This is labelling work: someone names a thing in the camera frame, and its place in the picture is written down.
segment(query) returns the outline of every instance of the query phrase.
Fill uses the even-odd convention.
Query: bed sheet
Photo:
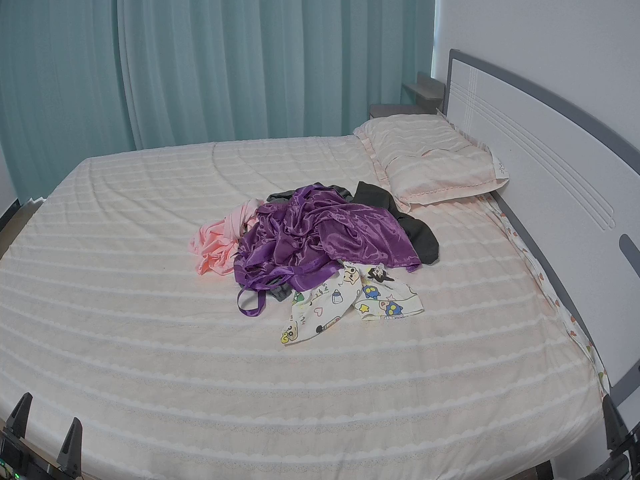
[[[505,478],[602,417],[597,378],[475,198],[412,210],[440,259],[425,312],[279,340],[188,239],[249,197],[377,183],[359,140],[210,143],[89,159],[0,261],[0,410],[34,395],[28,440],[57,455],[73,416],[103,480]]]

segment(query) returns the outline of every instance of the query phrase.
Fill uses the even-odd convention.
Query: headboard
[[[640,386],[640,152],[569,101],[457,50],[444,114],[507,167],[496,199],[596,345],[620,404]]]

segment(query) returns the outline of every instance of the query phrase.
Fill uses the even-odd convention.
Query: teal curtain
[[[135,148],[115,0],[0,0],[0,140],[21,202]]]
[[[435,0],[0,0],[20,200],[86,157],[341,135],[430,71]]]

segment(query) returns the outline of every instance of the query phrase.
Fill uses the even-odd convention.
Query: pillow
[[[437,115],[396,115],[353,131],[371,156],[380,181],[407,210],[500,188],[509,174],[489,148]]]

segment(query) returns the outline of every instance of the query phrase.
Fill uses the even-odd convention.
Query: striped bed sheet
[[[57,456],[74,416],[103,480],[497,480],[602,417],[597,377],[476,198],[414,207],[440,259],[394,269],[425,312],[351,311],[284,347],[290,301],[257,318],[190,236],[250,197],[378,184],[354,136],[209,143],[88,159],[0,261],[0,416]]]

